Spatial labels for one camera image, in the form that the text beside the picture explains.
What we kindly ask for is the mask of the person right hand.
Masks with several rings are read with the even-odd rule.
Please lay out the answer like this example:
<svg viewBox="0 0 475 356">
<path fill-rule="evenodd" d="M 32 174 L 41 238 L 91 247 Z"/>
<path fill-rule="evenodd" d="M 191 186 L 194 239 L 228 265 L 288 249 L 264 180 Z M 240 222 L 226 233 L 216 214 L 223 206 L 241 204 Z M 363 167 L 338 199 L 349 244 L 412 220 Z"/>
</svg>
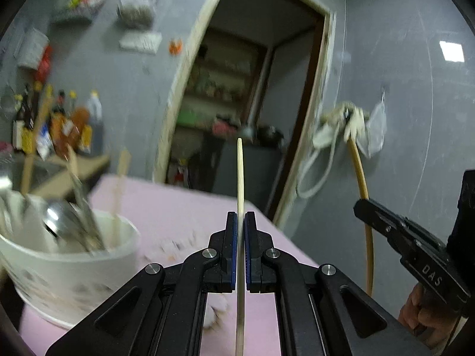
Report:
<svg viewBox="0 0 475 356">
<path fill-rule="evenodd" d="M 423 326 L 432 330 L 428 342 L 437 343 L 444 340 L 457 325 L 458 314 L 451 309 L 429 301 L 421 283 L 412 289 L 406 303 L 401 307 L 398 322 L 409 330 Z"/>
</svg>

